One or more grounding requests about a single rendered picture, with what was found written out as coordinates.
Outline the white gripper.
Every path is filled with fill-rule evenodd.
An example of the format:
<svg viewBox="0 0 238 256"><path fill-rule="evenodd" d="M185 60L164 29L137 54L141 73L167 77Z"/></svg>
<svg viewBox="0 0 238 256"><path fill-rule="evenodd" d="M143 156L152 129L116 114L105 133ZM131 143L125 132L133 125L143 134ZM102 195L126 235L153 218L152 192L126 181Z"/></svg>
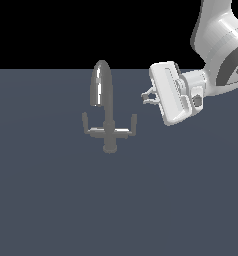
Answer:
<svg viewBox="0 0 238 256"><path fill-rule="evenodd" d="M167 126L182 122L192 114L192 106L187 95L177 88L179 74L173 61L155 63L150 66L151 79L155 86L141 94L143 104L157 105L163 109L163 120ZM157 93L159 99L150 99Z"/></svg>

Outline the grey faucet spout and base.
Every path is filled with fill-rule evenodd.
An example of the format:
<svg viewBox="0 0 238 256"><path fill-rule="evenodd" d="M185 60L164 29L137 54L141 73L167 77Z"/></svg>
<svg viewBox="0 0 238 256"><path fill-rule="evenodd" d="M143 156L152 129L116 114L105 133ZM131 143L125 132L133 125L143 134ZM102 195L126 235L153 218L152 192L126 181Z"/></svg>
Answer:
<svg viewBox="0 0 238 256"><path fill-rule="evenodd" d="M108 63L99 60L93 70L90 86L90 105L104 107L105 121L103 128L105 134L103 151L105 153L115 153L117 151L116 138L113 136L115 121L113 120L113 85L112 75Z"/></svg>

